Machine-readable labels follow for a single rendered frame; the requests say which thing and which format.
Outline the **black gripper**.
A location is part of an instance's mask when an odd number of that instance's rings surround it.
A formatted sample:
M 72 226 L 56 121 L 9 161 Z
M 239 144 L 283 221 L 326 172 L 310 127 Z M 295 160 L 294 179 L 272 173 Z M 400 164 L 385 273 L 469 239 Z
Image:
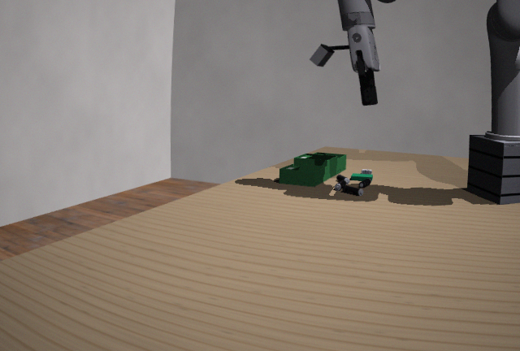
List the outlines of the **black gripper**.
M 379 72 L 380 65 L 372 32 L 373 27 L 375 28 L 373 24 L 343 27 L 343 31 L 348 33 L 351 63 L 352 67 L 353 65 L 355 67 L 353 70 L 359 74 L 363 106 L 378 104 L 374 72 Z

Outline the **black aa battery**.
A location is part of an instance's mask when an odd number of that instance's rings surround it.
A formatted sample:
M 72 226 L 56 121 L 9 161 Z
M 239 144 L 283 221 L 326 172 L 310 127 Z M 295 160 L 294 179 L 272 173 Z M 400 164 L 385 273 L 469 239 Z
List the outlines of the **black aa battery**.
M 349 179 L 346 178 L 346 177 L 344 177 L 344 176 L 342 176 L 342 175 L 338 175 L 336 178 L 337 178 L 337 180 L 339 180 L 339 181 L 344 180 L 344 181 L 346 182 L 346 184 L 349 184 Z
M 335 185 L 335 190 L 339 191 L 343 188 L 343 186 L 346 185 L 346 182 L 344 180 L 340 181 L 338 184 Z
M 343 192 L 345 192 L 345 193 L 351 193 L 351 194 L 358 195 L 358 196 L 362 196 L 362 194 L 363 194 L 363 189 L 360 189 L 360 188 L 354 188 L 354 187 L 350 187 L 350 186 L 345 185 L 345 186 L 343 187 Z
M 359 183 L 359 187 L 362 189 L 371 183 L 371 179 L 365 179 Z

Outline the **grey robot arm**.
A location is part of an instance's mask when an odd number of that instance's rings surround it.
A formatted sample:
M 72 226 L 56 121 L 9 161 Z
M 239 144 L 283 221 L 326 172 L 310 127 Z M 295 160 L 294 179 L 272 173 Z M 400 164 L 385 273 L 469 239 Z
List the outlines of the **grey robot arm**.
M 338 0 L 342 28 L 375 25 L 371 0 Z M 495 3 L 494 3 L 495 4 Z M 520 0 L 496 0 L 487 13 L 491 56 L 492 130 L 485 137 L 520 141 Z M 323 67 L 334 50 L 348 45 L 321 44 L 310 61 Z

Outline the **green bins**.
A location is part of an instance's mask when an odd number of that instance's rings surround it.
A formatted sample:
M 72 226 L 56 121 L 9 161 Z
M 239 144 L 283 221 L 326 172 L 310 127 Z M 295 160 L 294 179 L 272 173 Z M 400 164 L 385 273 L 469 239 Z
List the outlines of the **green bins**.
M 315 187 L 344 170 L 346 154 L 303 154 L 294 158 L 294 164 L 279 169 L 279 184 Z

